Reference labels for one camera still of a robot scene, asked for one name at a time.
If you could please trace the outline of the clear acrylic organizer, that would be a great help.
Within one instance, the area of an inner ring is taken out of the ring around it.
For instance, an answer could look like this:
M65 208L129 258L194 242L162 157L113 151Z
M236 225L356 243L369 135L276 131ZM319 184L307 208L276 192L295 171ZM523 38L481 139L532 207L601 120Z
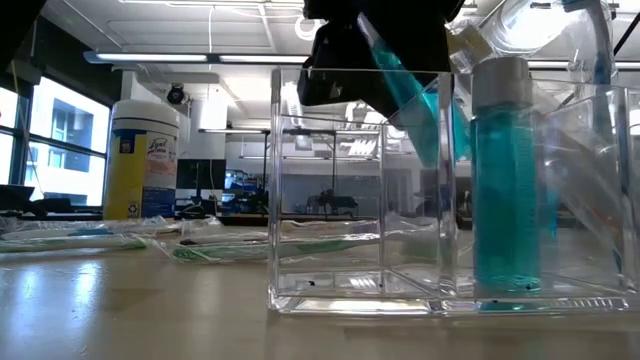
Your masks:
M439 96L440 144L425 167L405 131L362 101L304 106L300 72L272 80L268 301L282 313L494 315L640 311L640 88L574 83L530 74L551 111L573 109L608 143L622 208L623 276L568 207L557 207L558 260L567 277L523 293L486 293L473 264L468 74L419 75ZM308 213L332 189L359 204L349 215ZM378 234L286 240L283 220L377 220ZM280 257L287 241L375 240L343 251Z

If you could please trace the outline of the long ceiling light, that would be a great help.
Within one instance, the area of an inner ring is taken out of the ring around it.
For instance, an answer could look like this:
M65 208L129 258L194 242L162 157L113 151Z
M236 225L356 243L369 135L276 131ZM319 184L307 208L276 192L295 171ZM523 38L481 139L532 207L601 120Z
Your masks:
M167 64L302 64L308 55L219 54L219 53L109 53L86 51L91 64L167 63Z
M529 60L529 67L534 70L562 70L569 66L568 61L557 60ZM640 62L620 61L615 63L615 68L619 71L640 72Z

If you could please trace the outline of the blue-lit workstation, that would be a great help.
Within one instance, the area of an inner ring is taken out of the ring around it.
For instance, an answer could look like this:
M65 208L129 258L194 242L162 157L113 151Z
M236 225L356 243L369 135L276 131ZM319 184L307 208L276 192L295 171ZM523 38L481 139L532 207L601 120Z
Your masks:
M225 213L267 214L268 191L260 177L254 177L242 170L225 172L221 210Z

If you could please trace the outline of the black monitor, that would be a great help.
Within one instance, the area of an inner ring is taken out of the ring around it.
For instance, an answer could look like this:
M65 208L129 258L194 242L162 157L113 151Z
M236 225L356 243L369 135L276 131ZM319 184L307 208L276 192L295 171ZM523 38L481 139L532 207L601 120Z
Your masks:
M222 159L180 159L178 189L224 190L226 161Z

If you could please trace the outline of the large window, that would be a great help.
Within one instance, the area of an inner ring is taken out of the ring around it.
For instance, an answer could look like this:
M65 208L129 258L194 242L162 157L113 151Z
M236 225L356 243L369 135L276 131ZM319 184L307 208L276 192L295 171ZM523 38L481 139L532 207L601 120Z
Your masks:
M102 204L108 107L53 80L0 85L0 184L33 189L32 201Z

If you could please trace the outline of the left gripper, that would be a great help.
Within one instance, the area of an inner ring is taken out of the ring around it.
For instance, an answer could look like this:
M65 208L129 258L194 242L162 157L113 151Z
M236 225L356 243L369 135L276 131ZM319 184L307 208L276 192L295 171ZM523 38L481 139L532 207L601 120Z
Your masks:
M378 21L383 40L410 71L450 70L446 24L466 0L304 0L306 19L326 20L303 63L298 97L304 106L362 101L388 118L399 110L357 25Z

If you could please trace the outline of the green toothbrush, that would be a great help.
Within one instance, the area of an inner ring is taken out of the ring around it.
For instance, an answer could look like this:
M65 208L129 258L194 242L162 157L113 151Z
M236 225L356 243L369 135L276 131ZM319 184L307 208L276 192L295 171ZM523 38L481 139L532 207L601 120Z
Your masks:
M359 246L376 245L375 240L319 240L287 241L280 243L280 257L308 256L311 254L343 251ZM236 262L266 260L269 256L268 241L215 242L197 245L178 245L169 251L173 258L185 262Z
M43 238L0 241L0 254L70 249L139 249L146 243L136 238Z

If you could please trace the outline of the blue mouthwash bottle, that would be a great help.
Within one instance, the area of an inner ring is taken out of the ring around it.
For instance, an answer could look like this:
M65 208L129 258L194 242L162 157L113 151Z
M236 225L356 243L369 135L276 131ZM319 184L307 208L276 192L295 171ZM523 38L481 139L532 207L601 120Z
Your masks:
M427 79L423 84L419 75L411 72L400 57L383 40L364 13L357 17L374 64L382 71L384 83L398 110L389 118L394 127L405 131L425 167L434 167L439 156L440 125L437 86Z
M492 58L472 71L474 276L486 293L540 288L533 89L528 62Z

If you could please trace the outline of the Lysol wipes canister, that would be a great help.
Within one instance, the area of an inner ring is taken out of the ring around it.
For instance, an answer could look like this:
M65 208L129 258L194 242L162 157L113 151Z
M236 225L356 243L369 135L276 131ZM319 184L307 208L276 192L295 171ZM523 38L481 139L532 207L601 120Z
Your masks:
M121 100L111 114L103 218L175 216L180 116L172 107Z

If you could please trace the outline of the black lab equipment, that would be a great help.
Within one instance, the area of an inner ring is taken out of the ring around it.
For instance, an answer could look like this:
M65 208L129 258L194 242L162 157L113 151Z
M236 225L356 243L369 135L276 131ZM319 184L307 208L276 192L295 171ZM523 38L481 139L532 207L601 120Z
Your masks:
M46 216L49 213L71 213L74 211L68 198L45 198L31 200L35 188L20 185L0 185L0 211L16 211Z

